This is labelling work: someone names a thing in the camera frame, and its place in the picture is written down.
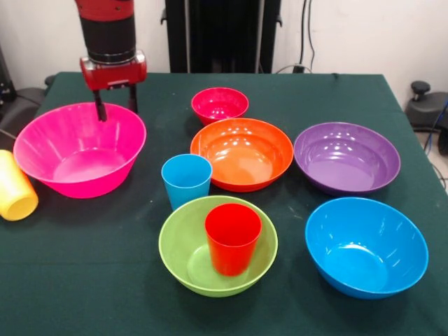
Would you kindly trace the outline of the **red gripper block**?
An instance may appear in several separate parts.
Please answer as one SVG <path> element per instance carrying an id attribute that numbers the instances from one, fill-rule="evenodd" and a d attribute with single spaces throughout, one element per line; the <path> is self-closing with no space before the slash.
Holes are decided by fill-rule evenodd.
<path id="1" fill-rule="evenodd" d="M 99 90 L 121 85 L 129 85 L 129 110 L 138 113 L 137 83 L 143 82 L 147 76 L 146 61 L 133 59 L 131 62 L 115 65 L 99 64 L 88 57 L 80 59 L 80 67 L 87 86 L 94 95 L 94 103 L 99 121 L 107 120 L 105 105 Z"/>

